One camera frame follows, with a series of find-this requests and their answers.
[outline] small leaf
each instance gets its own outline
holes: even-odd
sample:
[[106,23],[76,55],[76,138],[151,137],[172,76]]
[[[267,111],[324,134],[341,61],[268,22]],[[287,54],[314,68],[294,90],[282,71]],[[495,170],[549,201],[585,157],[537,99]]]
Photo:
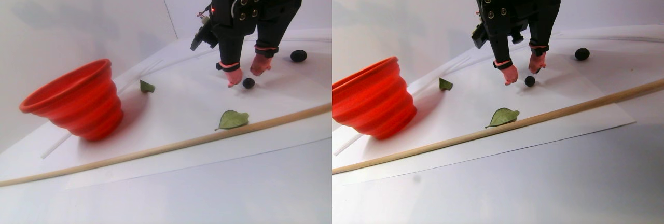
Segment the small leaf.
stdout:
[[152,85],[152,84],[149,84],[147,82],[141,81],[141,91],[143,93],[147,93],[147,92],[154,93],[155,92],[155,86]]
[[438,78],[438,87],[440,88],[441,91],[445,90],[452,90],[452,82],[443,80],[442,78]]
[[497,127],[502,124],[507,124],[510,122],[514,122],[517,120],[517,116],[519,115],[519,111],[517,110],[509,110],[508,108],[500,108],[496,110],[496,112],[493,114],[493,118],[491,118],[491,123],[489,126],[486,126],[485,128],[488,127]]
[[234,110],[228,110],[221,115],[221,120],[219,121],[219,128],[214,129],[217,131],[219,129],[234,129],[235,127],[241,127],[249,123],[249,114],[248,113],[238,113]]

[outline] wooden stick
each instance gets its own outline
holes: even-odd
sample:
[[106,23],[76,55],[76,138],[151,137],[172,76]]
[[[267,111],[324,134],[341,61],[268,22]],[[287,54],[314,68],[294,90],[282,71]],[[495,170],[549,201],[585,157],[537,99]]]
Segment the wooden stick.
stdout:
[[68,174],[73,174],[77,172],[83,172],[86,170],[95,169],[98,167],[104,167],[112,164],[119,164],[121,162],[126,162],[130,160],[135,160],[138,158],[144,158],[147,156],[158,155],[159,153],[164,153],[168,151],[178,150],[182,148],[187,148],[191,146],[196,146],[199,144],[208,143],[211,141],[218,141],[223,138],[230,138],[232,136],[238,136],[240,134],[245,134],[249,132],[260,131],[263,129],[268,129],[270,127],[276,127],[282,124],[287,124],[290,122],[295,122],[297,120],[302,120],[309,117],[314,117],[327,113],[332,110],[332,103],[327,103],[325,105],[316,106],[314,108],[309,108],[301,112],[292,113],[290,115],[285,115],[282,117],[272,118],[270,120],[265,120],[262,122],[248,124],[243,127],[237,127],[223,132],[214,132],[213,134],[207,134],[205,136],[200,136],[198,138],[187,139],[186,141],[180,141],[178,143],[166,144],[156,148],[136,151],[134,153],[129,153],[128,155],[116,156],[114,158],[109,158],[106,160],[101,160],[97,162],[92,162],[90,164],[78,165],[75,167],[69,167],[63,170],[57,170],[54,172],[47,172],[43,174],[38,174],[34,176],[21,177],[17,179],[10,179],[7,181],[0,181],[0,187],[10,186],[14,184],[22,184],[29,181],[38,181],[41,179],[47,179],[52,177],[64,176]]
[[440,141],[438,143],[433,143],[425,146],[421,146],[415,149],[401,151],[399,153],[394,153],[393,155],[383,156],[380,158],[375,158],[372,160],[367,160],[364,162],[359,162],[357,164],[346,165],[343,167],[337,167],[332,169],[332,174],[339,174],[342,172],[349,172],[351,170],[357,170],[363,167],[369,167],[372,165],[382,164],[398,160],[401,158],[407,158],[409,156],[420,155],[421,153],[429,152],[432,150],[438,150],[448,146],[453,146],[455,144],[465,143],[468,141],[474,141],[475,139],[484,138],[487,136],[499,134],[501,132],[507,132],[514,129],[519,129],[521,127],[528,127],[532,124],[537,124],[540,122],[545,122],[547,120],[552,120],[554,118],[560,118],[567,115],[572,115],[574,113],[583,112],[585,110],[590,110],[599,106],[609,105],[611,103],[616,103],[619,101],[628,100],[636,96],[640,96],[647,93],[652,93],[654,91],[659,91],[664,87],[664,79],[660,79],[648,84],[644,84],[632,89],[621,91],[619,93],[609,94],[591,101],[585,101],[572,106],[567,106],[558,110],[554,110],[548,113],[537,115],[530,118],[525,118],[518,120],[509,124],[504,124],[498,127],[493,127],[491,129],[484,129],[479,132],[474,132],[471,134],[466,134],[463,136],[458,136],[456,138],[447,139],[446,141]]

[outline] small black ball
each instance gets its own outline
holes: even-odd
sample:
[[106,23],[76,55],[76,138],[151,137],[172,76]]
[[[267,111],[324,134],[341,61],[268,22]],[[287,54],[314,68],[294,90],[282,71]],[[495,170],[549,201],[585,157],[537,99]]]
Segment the small black ball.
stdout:
[[586,60],[590,56],[590,51],[586,48],[580,48],[576,50],[576,53],[574,53],[574,56],[577,60],[583,61]]
[[256,82],[251,78],[247,78],[242,82],[242,85],[244,86],[245,89],[250,89],[254,87],[255,84]]
[[535,77],[532,76],[526,77],[526,85],[528,87],[532,87],[533,85],[535,85]]
[[307,52],[303,50],[296,50],[291,53],[291,60],[296,63],[302,62],[307,58]]

